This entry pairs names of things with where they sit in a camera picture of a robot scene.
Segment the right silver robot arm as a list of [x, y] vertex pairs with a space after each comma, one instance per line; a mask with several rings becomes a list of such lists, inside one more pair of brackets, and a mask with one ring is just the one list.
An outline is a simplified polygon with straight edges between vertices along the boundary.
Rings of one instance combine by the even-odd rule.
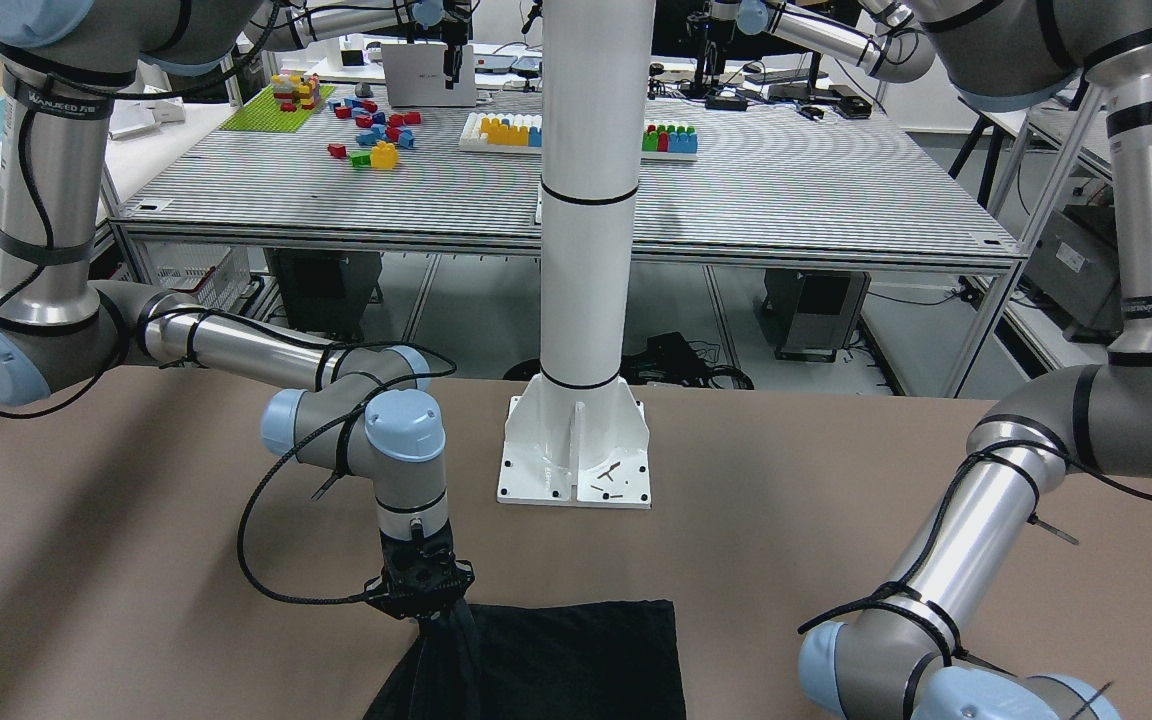
[[200, 306], [182, 291], [93, 281], [86, 225], [109, 119], [141, 61], [200, 76], [238, 33], [291, 33], [288, 1], [0, 1], [12, 109], [0, 197], [0, 416], [26, 418], [120, 365], [200, 366], [270, 382], [262, 416], [276, 465], [364, 477], [381, 570], [343, 602], [422, 626], [468, 617], [470, 562], [454, 555], [442, 410], [429, 351], [338, 344]]

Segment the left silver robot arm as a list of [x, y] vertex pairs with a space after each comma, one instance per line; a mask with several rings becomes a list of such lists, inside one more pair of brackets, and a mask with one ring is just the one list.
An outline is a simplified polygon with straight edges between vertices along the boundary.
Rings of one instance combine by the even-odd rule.
[[1114, 719], [1101, 692], [1014, 676], [961, 647], [1044, 492], [1079, 469], [1152, 478], [1152, 1], [911, 1], [960, 94], [1018, 109], [1083, 74], [1105, 94], [1124, 328], [1106, 363], [1051, 372], [975, 425], [890, 578], [801, 626], [799, 685], [846, 719]]

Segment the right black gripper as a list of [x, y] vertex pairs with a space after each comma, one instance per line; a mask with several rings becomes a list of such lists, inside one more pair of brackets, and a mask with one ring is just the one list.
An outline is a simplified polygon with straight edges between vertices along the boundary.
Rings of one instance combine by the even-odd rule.
[[450, 611], [473, 583], [470, 561], [454, 553], [452, 530], [397, 539], [380, 535], [382, 568], [364, 589], [364, 602], [396, 619], [429, 619]]

